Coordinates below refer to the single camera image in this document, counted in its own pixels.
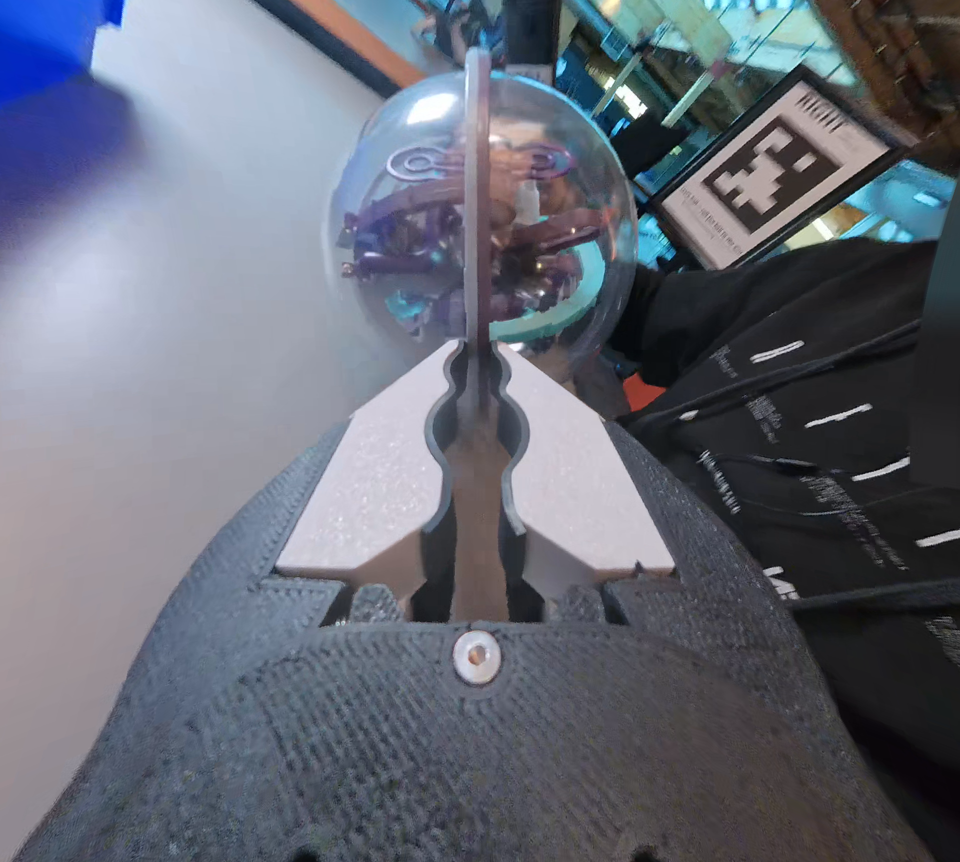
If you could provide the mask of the clear maze ball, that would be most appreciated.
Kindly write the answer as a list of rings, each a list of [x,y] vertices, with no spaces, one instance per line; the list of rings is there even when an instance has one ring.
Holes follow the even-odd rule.
[[[510,346],[564,380],[611,337],[639,249],[631,186],[582,109],[486,52],[393,95],[331,198],[336,297],[418,362]]]

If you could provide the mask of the person's black clothing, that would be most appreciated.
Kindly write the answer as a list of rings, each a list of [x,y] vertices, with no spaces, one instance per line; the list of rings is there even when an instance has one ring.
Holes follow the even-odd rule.
[[[724,346],[621,424],[730,526],[884,791],[958,860],[959,502],[911,468],[920,320],[761,371]]]

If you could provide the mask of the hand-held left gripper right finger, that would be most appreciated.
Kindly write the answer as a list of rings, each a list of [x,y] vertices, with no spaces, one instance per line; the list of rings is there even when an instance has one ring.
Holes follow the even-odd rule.
[[[668,576],[675,561],[604,419],[509,345],[503,407],[518,418],[503,507],[522,578]]]

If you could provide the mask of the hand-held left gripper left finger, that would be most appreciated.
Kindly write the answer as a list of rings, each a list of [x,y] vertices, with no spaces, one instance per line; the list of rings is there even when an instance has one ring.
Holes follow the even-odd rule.
[[[449,473],[432,425],[450,398],[445,342],[351,416],[278,556],[278,574],[424,585],[450,570]]]

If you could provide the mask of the person's right forearm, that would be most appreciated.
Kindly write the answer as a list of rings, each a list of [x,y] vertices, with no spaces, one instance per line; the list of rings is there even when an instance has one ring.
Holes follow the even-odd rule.
[[[738,373],[840,354],[921,317],[938,248],[853,239],[725,270],[639,267],[608,345],[661,388],[724,346]]]

